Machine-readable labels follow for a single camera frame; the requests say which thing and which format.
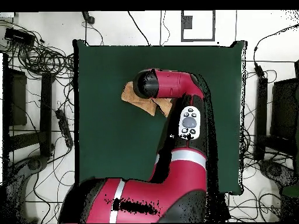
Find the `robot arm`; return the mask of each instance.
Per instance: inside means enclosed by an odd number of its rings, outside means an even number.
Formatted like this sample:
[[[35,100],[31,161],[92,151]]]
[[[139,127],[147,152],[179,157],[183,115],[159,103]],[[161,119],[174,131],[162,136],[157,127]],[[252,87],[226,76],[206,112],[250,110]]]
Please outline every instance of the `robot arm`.
[[[158,145],[151,179],[85,181],[71,188],[66,196],[60,223],[204,221],[207,133],[204,94],[196,77],[149,69],[135,77],[133,87],[142,98],[175,98]]]

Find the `brown cloth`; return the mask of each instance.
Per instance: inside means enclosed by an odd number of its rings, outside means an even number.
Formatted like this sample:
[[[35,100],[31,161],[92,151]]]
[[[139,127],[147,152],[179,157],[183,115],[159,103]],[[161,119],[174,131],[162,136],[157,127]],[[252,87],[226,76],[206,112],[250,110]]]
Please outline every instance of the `brown cloth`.
[[[121,94],[121,99],[125,102],[129,102],[144,111],[147,111],[150,115],[154,116],[156,112],[156,107],[164,114],[165,117],[168,116],[171,109],[172,103],[171,99],[156,98],[156,99],[142,99],[139,98],[133,91],[133,83],[128,82],[124,87],[123,93]]]

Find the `dark green surface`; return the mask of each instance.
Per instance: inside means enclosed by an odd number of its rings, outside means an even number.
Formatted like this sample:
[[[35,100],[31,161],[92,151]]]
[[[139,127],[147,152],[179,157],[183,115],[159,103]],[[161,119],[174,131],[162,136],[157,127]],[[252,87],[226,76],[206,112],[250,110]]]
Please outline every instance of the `dark green surface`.
[[[239,123],[241,54],[234,47],[79,47],[80,180],[91,176],[148,180],[166,118],[121,100],[126,82],[147,68],[200,73],[210,87],[221,192],[241,193]]]

